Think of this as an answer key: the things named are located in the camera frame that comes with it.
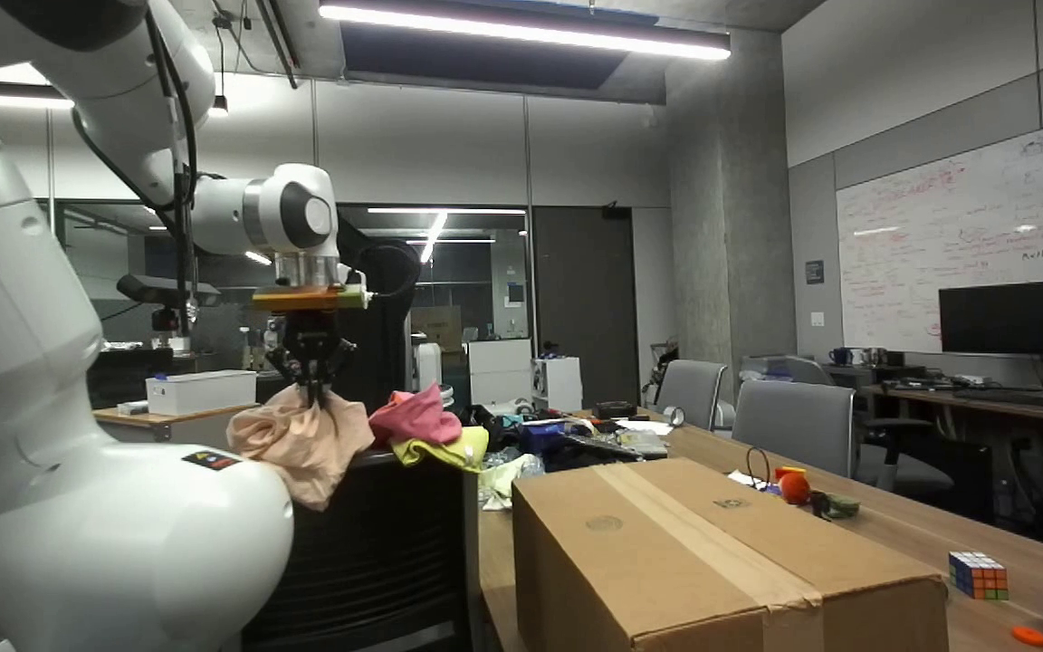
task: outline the pink cloth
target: pink cloth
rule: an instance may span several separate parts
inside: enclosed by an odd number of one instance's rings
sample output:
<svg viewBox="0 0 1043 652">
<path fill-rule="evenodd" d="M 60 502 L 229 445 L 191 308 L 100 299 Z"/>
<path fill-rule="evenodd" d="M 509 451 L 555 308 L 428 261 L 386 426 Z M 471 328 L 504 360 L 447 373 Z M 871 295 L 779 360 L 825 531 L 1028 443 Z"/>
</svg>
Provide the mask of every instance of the pink cloth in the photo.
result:
<svg viewBox="0 0 1043 652">
<path fill-rule="evenodd" d="M 446 445 L 458 438 L 458 420 L 446 413 L 441 387 L 392 392 L 392 398 L 370 415 L 371 431 L 386 443 L 424 438 Z"/>
<path fill-rule="evenodd" d="M 352 458 L 371 445 L 371 426 L 362 401 L 328 395 L 328 410 L 302 410 L 302 392 L 292 385 L 264 404 L 236 413 L 229 445 L 273 465 L 290 496 L 321 509 Z"/>
</svg>

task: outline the whiteboard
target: whiteboard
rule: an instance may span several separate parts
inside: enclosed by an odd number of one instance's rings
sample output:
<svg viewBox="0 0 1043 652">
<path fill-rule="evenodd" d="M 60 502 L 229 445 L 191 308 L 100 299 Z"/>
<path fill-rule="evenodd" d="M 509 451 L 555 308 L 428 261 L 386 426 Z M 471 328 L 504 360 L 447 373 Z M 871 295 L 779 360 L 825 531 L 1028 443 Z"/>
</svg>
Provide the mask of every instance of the whiteboard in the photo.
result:
<svg viewBox="0 0 1043 652">
<path fill-rule="evenodd" d="M 942 287 L 1043 279 L 1043 129 L 835 192 L 844 343 L 937 352 Z"/>
</svg>

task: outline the computer monitor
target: computer monitor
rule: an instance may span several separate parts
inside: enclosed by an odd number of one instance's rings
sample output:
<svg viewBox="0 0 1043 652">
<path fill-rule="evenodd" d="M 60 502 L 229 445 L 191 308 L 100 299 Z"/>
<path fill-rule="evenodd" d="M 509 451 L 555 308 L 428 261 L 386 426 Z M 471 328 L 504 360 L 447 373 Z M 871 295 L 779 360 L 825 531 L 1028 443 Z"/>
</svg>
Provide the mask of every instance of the computer monitor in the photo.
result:
<svg viewBox="0 0 1043 652">
<path fill-rule="evenodd" d="M 1043 281 L 942 290 L 945 352 L 1043 355 Z"/>
</svg>

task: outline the brown cardboard box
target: brown cardboard box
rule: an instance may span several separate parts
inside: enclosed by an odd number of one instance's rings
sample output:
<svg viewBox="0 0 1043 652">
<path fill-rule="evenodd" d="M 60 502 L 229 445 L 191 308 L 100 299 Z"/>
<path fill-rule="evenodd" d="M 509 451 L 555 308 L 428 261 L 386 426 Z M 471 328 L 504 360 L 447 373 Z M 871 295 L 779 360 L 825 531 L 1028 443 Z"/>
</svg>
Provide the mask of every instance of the brown cardboard box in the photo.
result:
<svg viewBox="0 0 1043 652">
<path fill-rule="evenodd" d="M 527 652 L 945 652 L 945 578 L 692 459 L 515 484 Z"/>
<path fill-rule="evenodd" d="M 441 352 L 458 352 L 463 340 L 463 317 L 457 304 L 446 308 L 412 308 L 410 311 L 410 328 L 428 332 Z"/>
</svg>

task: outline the packing tape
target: packing tape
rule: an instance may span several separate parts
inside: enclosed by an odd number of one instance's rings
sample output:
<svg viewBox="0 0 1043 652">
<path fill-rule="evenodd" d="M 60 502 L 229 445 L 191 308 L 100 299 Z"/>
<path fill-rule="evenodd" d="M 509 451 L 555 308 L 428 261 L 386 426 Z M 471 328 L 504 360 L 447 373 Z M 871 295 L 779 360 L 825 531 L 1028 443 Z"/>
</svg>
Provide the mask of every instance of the packing tape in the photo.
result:
<svg viewBox="0 0 1043 652">
<path fill-rule="evenodd" d="M 642 477 L 628 465 L 595 468 L 595 474 L 610 484 L 627 502 L 642 506 L 647 523 L 655 523 L 671 541 L 677 541 L 689 554 L 725 577 L 731 587 L 750 593 L 766 607 L 762 652 L 822 652 L 822 593 L 758 554 L 742 541 L 729 535 L 713 523 L 697 519 L 671 491 Z"/>
</svg>

